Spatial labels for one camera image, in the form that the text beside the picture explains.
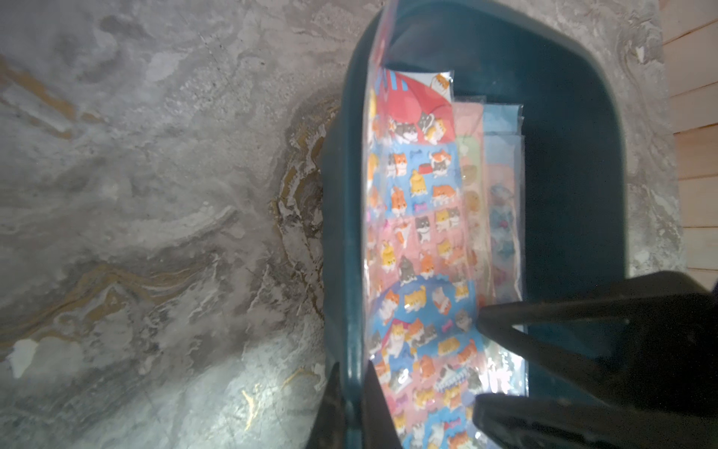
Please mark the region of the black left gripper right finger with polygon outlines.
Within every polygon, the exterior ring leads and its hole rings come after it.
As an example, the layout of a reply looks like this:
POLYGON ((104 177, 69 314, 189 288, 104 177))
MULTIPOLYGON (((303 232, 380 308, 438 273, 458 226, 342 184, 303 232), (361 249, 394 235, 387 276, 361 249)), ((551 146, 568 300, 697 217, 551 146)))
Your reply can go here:
POLYGON ((714 448, 717 293, 678 271, 613 282, 550 302, 485 308, 482 335, 595 403, 480 394, 474 425, 502 448, 714 448), (617 346, 589 357, 526 325, 618 321, 617 346))

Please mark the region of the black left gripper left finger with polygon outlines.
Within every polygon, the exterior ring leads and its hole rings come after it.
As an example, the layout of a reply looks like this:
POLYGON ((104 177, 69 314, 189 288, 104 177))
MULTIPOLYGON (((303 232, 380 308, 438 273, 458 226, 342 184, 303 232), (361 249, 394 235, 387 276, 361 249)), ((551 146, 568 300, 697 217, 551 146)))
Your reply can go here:
POLYGON ((308 448, 400 448, 402 444, 374 366, 366 368, 359 402, 344 397, 340 364, 332 367, 308 448))

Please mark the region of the red blue cat sticker sheet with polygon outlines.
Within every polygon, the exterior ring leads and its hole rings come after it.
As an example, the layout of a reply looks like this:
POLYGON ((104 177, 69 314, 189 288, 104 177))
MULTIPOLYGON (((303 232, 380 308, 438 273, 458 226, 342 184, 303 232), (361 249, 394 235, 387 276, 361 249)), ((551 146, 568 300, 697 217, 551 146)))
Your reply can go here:
POLYGON ((484 393, 527 392, 525 361, 477 329, 480 311, 456 143, 454 71, 387 65, 398 2, 381 15, 366 80, 365 353, 404 448, 489 448, 484 393))

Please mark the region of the teal storage box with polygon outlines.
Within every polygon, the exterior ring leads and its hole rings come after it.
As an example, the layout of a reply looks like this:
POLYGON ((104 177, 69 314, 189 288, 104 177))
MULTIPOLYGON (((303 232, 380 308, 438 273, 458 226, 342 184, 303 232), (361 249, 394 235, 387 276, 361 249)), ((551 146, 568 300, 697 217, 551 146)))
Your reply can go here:
MULTIPOLYGON (((386 62, 450 69, 460 95, 525 108, 525 250, 530 300, 626 274, 625 144, 619 108, 579 41, 497 1, 403 1, 386 62)), ((325 348, 347 400, 361 398, 361 134, 373 21, 347 70, 321 155, 325 348)))

